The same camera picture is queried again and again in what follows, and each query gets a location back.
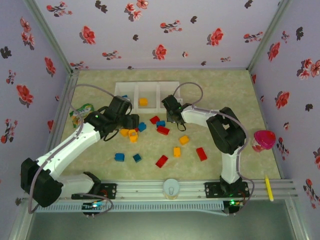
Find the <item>floral wallpaper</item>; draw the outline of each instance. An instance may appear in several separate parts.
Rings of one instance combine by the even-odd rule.
[[[268,127],[277,135],[276,159],[296,184],[310,239],[320,236],[319,7],[318,0],[292,1],[251,71]]]
[[[35,1],[72,69],[139,69],[246,68],[280,0]]]
[[[44,154],[67,72],[23,1],[2,0],[0,22],[0,239],[7,240],[23,194],[21,163]]]

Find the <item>yellow stick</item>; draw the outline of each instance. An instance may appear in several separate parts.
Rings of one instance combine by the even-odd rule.
[[[269,199],[271,202],[274,201],[274,195],[272,194],[271,186],[270,186],[270,181],[267,175],[265,175],[265,185],[266,185],[266,190],[268,191]]]

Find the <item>gray floor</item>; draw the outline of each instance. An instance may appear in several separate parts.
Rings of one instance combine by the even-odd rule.
[[[252,201],[237,216],[203,212],[38,213],[28,240],[294,240],[283,202]]]

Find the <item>snack bag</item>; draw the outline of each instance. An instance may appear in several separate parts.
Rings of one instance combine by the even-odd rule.
[[[78,108],[77,111],[80,113],[81,117],[84,119],[86,116],[89,115],[89,113],[92,113],[94,111],[94,106],[90,103],[87,103],[83,105],[82,107]],[[69,113],[71,120],[72,120],[72,125],[74,128],[77,128],[80,125],[80,118],[79,116],[75,113],[75,111],[71,111]]]

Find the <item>pink cup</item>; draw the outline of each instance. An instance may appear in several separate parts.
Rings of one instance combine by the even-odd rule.
[[[256,131],[251,141],[251,146],[257,153],[271,149],[276,143],[276,135],[272,131]]]

